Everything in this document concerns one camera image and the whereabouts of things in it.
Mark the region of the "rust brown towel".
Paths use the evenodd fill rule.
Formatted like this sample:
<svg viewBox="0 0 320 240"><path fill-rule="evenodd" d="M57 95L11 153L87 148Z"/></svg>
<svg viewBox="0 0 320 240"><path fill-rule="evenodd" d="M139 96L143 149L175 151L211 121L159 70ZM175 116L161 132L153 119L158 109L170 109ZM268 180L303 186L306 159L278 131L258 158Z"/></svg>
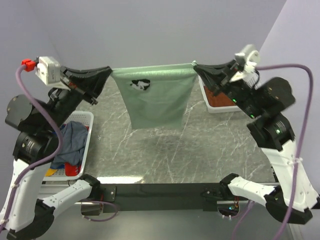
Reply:
<svg viewBox="0 0 320 240"><path fill-rule="evenodd" d="M231 107L235 106L236 104L230 100L225 94L222 92L214 96L214 94L206 87L204 86L205 95L207 98L207 101L211 107L217 108L217 107Z"/></svg>

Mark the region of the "mint green towel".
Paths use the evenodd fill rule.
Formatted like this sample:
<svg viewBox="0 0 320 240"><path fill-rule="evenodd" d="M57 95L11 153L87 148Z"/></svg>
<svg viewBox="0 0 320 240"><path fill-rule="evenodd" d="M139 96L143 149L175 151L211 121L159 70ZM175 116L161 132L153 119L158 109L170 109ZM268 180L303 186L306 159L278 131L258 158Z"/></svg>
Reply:
<svg viewBox="0 0 320 240"><path fill-rule="evenodd" d="M194 83L196 61L184 64L115 68L112 78L120 91L133 129L179 129Z"/></svg>

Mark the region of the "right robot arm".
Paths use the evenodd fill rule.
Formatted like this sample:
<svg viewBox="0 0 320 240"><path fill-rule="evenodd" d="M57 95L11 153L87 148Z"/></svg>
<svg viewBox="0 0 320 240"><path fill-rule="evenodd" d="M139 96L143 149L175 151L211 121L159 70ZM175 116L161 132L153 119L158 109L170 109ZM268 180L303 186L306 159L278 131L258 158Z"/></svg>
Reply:
<svg viewBox="0 0 320 240"><path fill-rule="evenodd" d="M197 64L195 72L213 93L223 93L252 122L247 128L269 160L278 185L263 185L231 173L219 185L219 200L243 197L266 207L279 222L290 211L290 224L304 225L312 218L311 210L320 205L320 195L312 187L296 157L298 144L289 120L282 114L295 103L289 82L273 77L259 87L245 81L245 71L235 60L222 65Z"/></svg>

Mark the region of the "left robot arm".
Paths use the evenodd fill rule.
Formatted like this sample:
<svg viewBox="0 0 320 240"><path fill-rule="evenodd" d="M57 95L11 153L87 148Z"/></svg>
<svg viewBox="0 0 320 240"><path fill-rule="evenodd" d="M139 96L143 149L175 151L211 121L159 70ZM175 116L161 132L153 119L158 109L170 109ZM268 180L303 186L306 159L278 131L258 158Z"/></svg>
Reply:
<svg viewBox="0 0 320 240"><path fill-rule="evenodd" d="M65 66L23 64L16 71L35 71L51 89L49 101L31 96L28 90L12 98L5 122L19 131L13 149L13 173L10 188L0 212L0 228L9 240L35 240L46 233L54 220L77 202L102 205L104 195L100 182L85 174L73 185L40 199L43 179L54 158L62 151L60 127L86 101L95 105L112 69L108 66L75 70Z"/></svg>

